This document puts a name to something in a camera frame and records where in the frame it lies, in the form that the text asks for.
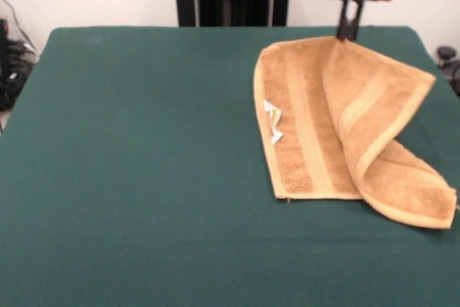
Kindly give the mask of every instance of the towel label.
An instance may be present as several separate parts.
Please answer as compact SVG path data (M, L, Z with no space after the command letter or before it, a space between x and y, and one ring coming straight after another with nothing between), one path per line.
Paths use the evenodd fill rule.
M282 133L276 130L276 126L281 119L281 110L264 100L264 109L270 117L270 128L272 129L272 144L276 144L281 139Z

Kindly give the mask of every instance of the terry cloth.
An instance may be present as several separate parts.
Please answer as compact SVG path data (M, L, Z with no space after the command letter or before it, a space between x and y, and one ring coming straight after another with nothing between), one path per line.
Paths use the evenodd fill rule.
M456 191L395 140L434 81L335 37L265 48L254 100L276 198L362 198L395 221L450 228Z

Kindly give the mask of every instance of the green table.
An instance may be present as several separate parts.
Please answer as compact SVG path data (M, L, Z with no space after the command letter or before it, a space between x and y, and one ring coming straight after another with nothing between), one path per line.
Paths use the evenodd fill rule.
M460 221L276 202L252 74L311 29L58 29L0 139L0 306L458 306ZM414 31L360 43L437 73ZM460 188L439 78L400 141Z

